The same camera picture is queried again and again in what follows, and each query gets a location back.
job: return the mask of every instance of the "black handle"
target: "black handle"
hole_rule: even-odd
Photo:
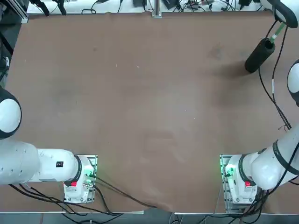
[[[256,72],[258,68],[273,54],[275,44],[270,42],[269,38],[260,41],[251,55],[245,62],[245,69],[250,72]]]
[[[280,0],[268,0],[269,3],[273,5],[273,13],[275,17],[279,19],[275,13],[275,9],[279,11],[285,18],[285,23],[290,28],[297,28],[298,27],[298,20],[296,18],[295,13],[287,7],[284,3]]]

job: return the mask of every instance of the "electronic device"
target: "electronic device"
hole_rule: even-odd
[[[144,7],[145,10],[146,4],[147,4],[147,0],[133,0],[134,7]]]
[[[167,9],[179,6],[179,0],[163,0]]]

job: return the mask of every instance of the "metal bracket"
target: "metal bracket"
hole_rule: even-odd
[[[153,12],[153,18],[162,18],[162,13],[159,13],[158,15],[155,14],[155,12]]]
[[[83,156],[86,156],[88,158],[88,160],[90,161],[91,165],[94,168],[93,175],[96,176],[97,175],[97,167],[98,167],[98,156],[97,155],[83,155]],[[96,181],[96,178],[93,178],[93,181],[91,184],[95,185],[95,181]],[[95,189],[92,188],[89,190],[87,201],[88,201],[88,203],[94,202],[94,199],[95,199]]]
[[[225,177],[225,166],[228,164],[229,159],[233,155],[231,154],[221,154],[220,155],[220,169],[221,169],[221,177],[222,177],[222,185],[224,192],[224,202],[225,202],[225,210],[228,214],[242,214],[244,209],[248,207],[247,204],[234,204],[232,203],[230,189],[228,186],[227,178]]]

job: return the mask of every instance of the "floor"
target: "floor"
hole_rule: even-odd
[[[141,214],[126,214],[113,221],[111,224],[167,224],[169,222],[171,213],[158,210],[150,209]],[[98,222],[104,222],[110,217],[102,214],[89,214],[86,217],[75,217],[71,216],[75,221],[81,220],[95,220]],[[184,216],[182,224],[198,224],[203,219],[203,215],[188,215]],[[247,218],[246,221],[255,220],[255,217]],[[66,219],[61,214],[0,214],[1,224],[20,224],[26,220],[26,223],[30,224],[71,224],[72,221]],[[231,218],[209,218],[206,220],[206,224],[228,224]],[[282,216],[282,215],[262,215],[257,224],[296,224],[299,221],[299,216]]]

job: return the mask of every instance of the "black cable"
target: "black cable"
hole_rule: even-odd
[[[56,5],[56,7],[52,10],[52,12],[50,12],[50,14],[53,13],[57,9],[57,7],[58,5]]]
[[[177,10],[180,10],[180,9],[182,10],[181,2],[182,2],[182,0],[180,0],[180,1],[176,4],[174,10],[172,11],[173,13],[174,13],[174,11],[175,11],[176,9],[177,9]]]
[[[207,0],[206,0],[206,2],[207,2],[207,5],[209,6],[210,11],[212,11],[212,7],[211,7],[210,3]]]
[[[273,30],[273,28],[274,28],[274,26],[275,26],[275,24],[276,24],[277,22],[278,22],[278,21],[275,20],[275,22],[272,24],[272,26],[270,27],[270,29],[269,29],[269,31],[268,31],[268,33],[267,33],[267,35],[266,35],[266,38],[268,38],[270,32]]]
[[[119,8],[118,8],[118,10],[117,10],[117,13],[120,12],[122,1],[123,1],[123,0],[120,0],[120,6],[119,6]]]
[[[120,193],[123,194],[124,196],[126,196],[126,197],[132,199],[133,201],[135,201],[135,202],[137,202],[137,203],[139,203],[139,204],[141,204],[141,205],[143,205],[143,206],[146,206],[146,207],[149,207],[149,208],[156,208],[156,206],[154,206],[154,205],[150,205],[150,204],[147,204],[147,203],[144,203],[144,202],[139,201],[138,199],[132,197],[131,195],[128,195],[127,193],[123,192],[122,190],[119,190],[118,188],[114,187],[114,186],[111,185],[110,183],[108,183],[108,182],[102,180],[101,178],[99,178],[99,177],[97,177],[97,176],[95,176],[95,175],[89,175],[89,176],[98,179],[99,181],[101,181],[101,182],[107,184],[109,187],[113,188],[114,190],[117,190],[118,192],[120,192]]]
[[[93,9],[93,7],[94,7],[94,5],[97,4],[97,3],[99,3],[99,2],[98,2],[98,1],[95,1],[95,2],[93,3],[93,5],[92,5],[91,8],[84,8],[84,9],[82,9],[81,14],[83,14],[84,11],[90,11],[92,14],[96,14],[97,11],[95,11],[95,9]]]
[[[151,2],[150,2],[150,0],[149,0],[149,5],[150,5],[150,7],[151,7],[151,10],[153,10],[153,11],[154,11],[154,8],[153,8],[153,6],[151,5]]]
[[[259,220],[259,218],[261,217],[261,214],[262,214],[263,205],[265,204],[265,202],[266,202],[268,196],[269,196],[269,190],[267,190],[267,192],[266,192],[266,198],[264,198],[264,200],[262,200],[261,206],[260,206],[260,208],[259,208],[260,211],[259,211],[259,213],[258,213],[257,218],[256,218],[254,221],[252,221],[252,222],[244,222],[244,221],[243,221],[243,223],[246,223],[246,224],[253,224],[253,223],[256,223],[256,222]]]
[[[261,75],[261,71],[260,71],[260,68],[258,68],[258,75],[259,75],[259,78],[260,78],[260,81],[261,81],[261,84],[263,86],[263,89],[264,91],[266,92],[267,96],[269,97],[269,99],[272,101],[272,103],[275,105],[281,119],[283,120],[285,126],[287,127],[288,126],[288,123],[287,123],[287,118],[285,117],[284,113],[281,111],[280,107],[276,104],[276,102],[274,102],[274,100],[272,99],[272,97],[270,96],[269,92],[267,91],[264,83],[263,83],[263,79],[262,79],[262,75]]]
[[[293,181],[289,181],[289,182],[292,183],[292,184],[295,184],[295,185],[299,185],[299,183],[295,183]]]
[[[80,224],[80,222],[75,221],[74,219],[68,217],[67,215],[65,215],[64,213],[61,213],[61,215],[63,215],[64,217],[66,217],[67,219],[71,220],[74,223]]]
[[[236,220],[236,218],[233,218],[233,220],[232,220],[232,221],[230,221],[228,224],[231,224],[231,223],[233,223],[235,220]]]
[[[267,35],[266,35],[266,38],[268,38],[270,32],[272,31],[273,27],[275,26],[275,24],[277,23],[277,21],[275,21],[270,30],[268,31]],[[282,46],[281,46],[281,49],[280,49],[280,53],[279,53],[279,56],[278,56],[278,59],[276,61],[276,64],[275,64],[275,67],[274,67],[274,70],[273,70],[273,74],[272,74],[272,80],[273,80],[273,83],[274,83],[274,75],[275,75],[275,70],[276,70],[276,67],[277,67],[277,64],[279,62],[279,59],[280,59],[280,56],[281,56],[281,53],[282,53],[282,49],[283,49],[283,46],[284,46],[284,43],[285,43],[285,37],[286,37],[286,32],[287,32],[287,28],[285,30],[285,35],[284,35],[284,39],[283,39],[283,42],[282,42]],[[279,108],[279,106],[277,105],[276,101],[275,101],[275,98],[273,99],[270,94],[268,93],[268,91],[266,90],[266,87],[265,85],[263,84],[263,79],[262,79],[262,76],[261,76],[261,71],[260,71],[260,68],[258,68],[258,73],[259,73],[259,78],[260,78],[260,81],[262,83],[262,86],[263,86],[263,89],[265,90],[266,94],[268,95],[269,99],[272,101],[272,103],[275,105],[282,121],[284,122],[285,126],[288,128],[288,130],[290,130],[292,128],[291,124],[289,123],[288,119],[286,118],[285,114],[281,111],[281,109]]]
[[[118,216],[115,216],[115,217],[113,217],[113,218],[111,218],[111,219],[109,219],[109,220],[107,220],[107,221],[105,221],[105,222],[101,222],[101,223],[99,223],[99,222],[96,222],[96,221],[93,221],[93,220],[91,220],[92,221],[92,223],[96,223],[96,224],[104,224],[104,223],[108,223],[108,222],[110,222],[110,221],[112,221],[112,220],[115,220],[116,218],[118,218],[118,217],[120,217],[120,216],[122,216],[123,214],[119,214]],[[80,222],[80,224],[81,223],[89,223],[90,222],[90,220],[83,220],[83,221],[81,221]]]
[[[273,74],[272,74],[272,82],[273,82],[273,85],[274,85],[275,71],[276,71],[278,62],[279,62],[279,60],[280,60],[281,54],[282,54],[282,50],[283,50],[284,45],[285,45],[285,38],[286,38],[287,31],[288,31],[288,27],[285,28],[285,34],[284,34],[284,37],[283,37],[283,40],[282,40],[282,44],[281,44],[281,48],[280,48],[280,52],[279,52],[277,61],[276,61],[275,66],[274,66],[274,70],[273,70]],[[273,90],[273,93],[272,93],[272,98],[273,98],[273,101],[274,101],[275,104],[276,104],[275,95],[274,95],[274,90]],[[291,124],[289,123],[289,121],[286,119],[285,116],[284,116],[284,118],[285,118],[285,121],[286,121],[286,127],[290,130],[290,129],[292,128],[292,126],[291,126]]]
[[[32,195],[36,195],[36,196],[40,196],[40,197],[45,197],[45,198],[47,198],[47,199],[53,201],[53,203],[55,203],[55,204],[58,205],[60,208],[62,208],[62,210],[64,210],[65,212],[67,212],[67,213],[69,213],[69,214],[71,214],[71,215],[87,216],[87,214],[79,214],[79,213],[75,212],[75,211],[71,208],[71,206],[69,206],[68,204],[65,204],[65,205],[66,205],[66,206],[67,206],[73,213],[69,212],[66,208],[64,208],[63,206],[61,206],[61,205],[58,203],[58,202],[60,202],[60,203],[63,203],[63,204],[64,204],[63,201],[61,201],[61,200],[59,200],[59,199],[57,199],[57,198],[54,198],[54,197],[53,197],[53,199],[52,199],[51,197],[44,195],[43,193],[41,193],[40,191],[36,190],[35,188],[30,187],[31,189],[33,189],[33,190],[36,191],[37,193],[34,193],[34,192],[30,191],[30,190],[27,190],[22,184],[19,184],[19,186],[20,186],[24,191],[26,191],[27,193],[30,193],[30,194],[32,194]]]
[[[235,11],[235,8],[229,2],[226,2],[224,0],[219,0],[219,1],[221,1],[221,2],[223,2],[225,4],[228,4],[230,6],[230,8],[232,9],[232,11]]]
[[[43,202],[53,203],[50,200],[46,200],[46,199],[43,199],[43,198],[40,198],[40,197],[36,197],[36,196],[30,195],[30,194],[27,194],[27,193],[23,192],[22,190],[18,189],[16,186],[12,185],[12,184],[9,184],[9,186],[11,188],[15,189],[16,191],[18,191],[19,193],[21,193],[22,195],[25,195],[27,197],[31,197],[31,198],[34,198],[34,199],[37,199],[37,200],[40,200],[40,201],[43,201]],[[87,210],[91,210],[91,211],[96,211],[96,212],[99,212],[99,213],[102,213],[102,214],[109,215],[106,212],[103,212],[103,211],[100,211],[100,210],[97,210],[97,209],[93,209],[93,208],[89,208],[89,207],[83,206],[81,204],[74,204],[74,203],[70,203],[70,202],[63,202],[63,204],[69,204],[69,205],[77,206],[77,207],[80,207],[80,208],[83,208],[83,209],[87,209]]]
[[[112,216],[115,216],[115,214],[108,208],[108,206],[107,206],[107,204],[106,204],[106,201],[105,201],[105,198],[104,198],[104,195],[103,195],[103,193],[101,192],[101,190],[97,187],[97,186],[93,186],[96,190],[97,190],[97,192],[100,194],[100,197],[101,197],[101,199],[102,199],[102,202],[103,202],[103,204],[104,204],[104,207],[105,207],[105,209],[106,209],[106,211],[110,214],[110,215],[112,215]]]

